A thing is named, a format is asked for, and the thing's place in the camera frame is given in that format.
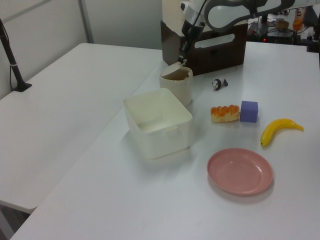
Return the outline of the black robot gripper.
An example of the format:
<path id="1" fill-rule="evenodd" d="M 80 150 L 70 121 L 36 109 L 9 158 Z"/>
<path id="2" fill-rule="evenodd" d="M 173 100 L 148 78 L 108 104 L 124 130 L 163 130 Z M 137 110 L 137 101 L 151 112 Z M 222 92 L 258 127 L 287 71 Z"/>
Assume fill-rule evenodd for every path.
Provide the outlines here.
<path id="1" fill-rule="evenodd" d="M 185 43 L 179 48 L 177 61 L 183 63 L 186 59 L 186 54 L 189 52 L 194 40 L 197 40 L 202 33 L 202 26 L 197 26 L 184 21 L 181 32 L 184 35 Z"/>

